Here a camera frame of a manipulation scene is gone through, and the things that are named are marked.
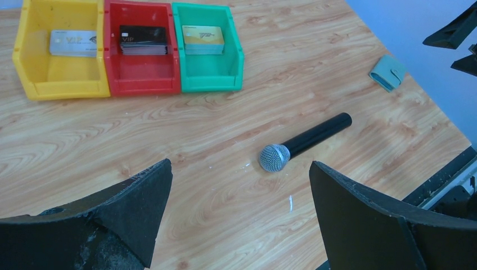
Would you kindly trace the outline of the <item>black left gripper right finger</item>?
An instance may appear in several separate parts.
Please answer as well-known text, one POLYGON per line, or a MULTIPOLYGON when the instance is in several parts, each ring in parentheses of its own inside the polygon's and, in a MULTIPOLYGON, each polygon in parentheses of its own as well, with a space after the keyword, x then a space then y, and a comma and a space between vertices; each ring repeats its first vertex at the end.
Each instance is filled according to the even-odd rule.
POLYGON ((321 162, 309 178, 331 269, 476 268, 476 221, 418 208, 321 162))

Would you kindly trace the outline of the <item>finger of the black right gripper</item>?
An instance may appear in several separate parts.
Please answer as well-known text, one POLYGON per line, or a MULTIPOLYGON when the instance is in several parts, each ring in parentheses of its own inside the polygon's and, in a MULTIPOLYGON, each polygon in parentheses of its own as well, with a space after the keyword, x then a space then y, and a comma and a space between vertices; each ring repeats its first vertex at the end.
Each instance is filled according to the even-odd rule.
POLYGON ((451 68, 476 77, 477 76, 476 65, 477 65, 476 55, 470 55, 455 61, 451 65, 451 68))
POLYGON ((426 46, 457 49, 476 28, 476 2, 445 27, 422 42, 426 46))

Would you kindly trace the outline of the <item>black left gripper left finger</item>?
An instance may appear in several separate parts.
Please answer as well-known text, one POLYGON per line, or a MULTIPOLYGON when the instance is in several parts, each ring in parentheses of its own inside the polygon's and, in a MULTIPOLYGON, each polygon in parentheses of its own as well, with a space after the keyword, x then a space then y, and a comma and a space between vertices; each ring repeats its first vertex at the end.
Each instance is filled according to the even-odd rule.
POLYGON ((164 159, 82 199, 1 219, 1 268, 150 267, 172 179, 164 159))

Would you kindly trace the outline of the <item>teal card holder wallet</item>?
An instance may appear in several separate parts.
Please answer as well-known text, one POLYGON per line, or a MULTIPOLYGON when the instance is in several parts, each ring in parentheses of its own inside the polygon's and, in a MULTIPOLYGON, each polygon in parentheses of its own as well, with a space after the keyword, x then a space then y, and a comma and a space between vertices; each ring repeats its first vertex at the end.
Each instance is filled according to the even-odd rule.
POLYGON ((368 76, 387 92, 397 89, 404 80, 406 67, 391 55, 383 55, 368 76))

